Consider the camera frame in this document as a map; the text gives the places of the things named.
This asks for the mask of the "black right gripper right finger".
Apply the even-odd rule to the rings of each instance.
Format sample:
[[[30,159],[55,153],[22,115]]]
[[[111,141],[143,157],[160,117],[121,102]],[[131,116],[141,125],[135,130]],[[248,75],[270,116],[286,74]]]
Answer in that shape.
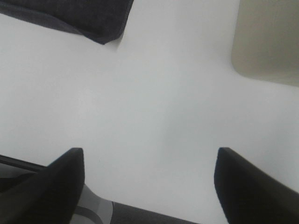
[[[230,224],[299,222],[299,194],[231,148],[218,150],[214,186]]]

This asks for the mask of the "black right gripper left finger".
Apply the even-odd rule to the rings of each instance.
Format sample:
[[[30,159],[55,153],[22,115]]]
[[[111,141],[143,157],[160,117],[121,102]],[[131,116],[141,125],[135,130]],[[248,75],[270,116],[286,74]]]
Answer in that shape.
[[[72,148],[48,166],[1,156],[0,162],[33,171],[0,194],[2,224],[68,224],[84,186],[84,153]]]

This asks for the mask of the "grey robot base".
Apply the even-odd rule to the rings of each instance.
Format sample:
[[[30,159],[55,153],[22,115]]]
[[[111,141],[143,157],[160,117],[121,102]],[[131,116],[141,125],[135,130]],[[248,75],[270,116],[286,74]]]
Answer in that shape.
[[[0,190],[9,189],[45,166],[0,156]],[[73,214],[72,224],[190,224],[190,221],[106,200],[86,185]]]

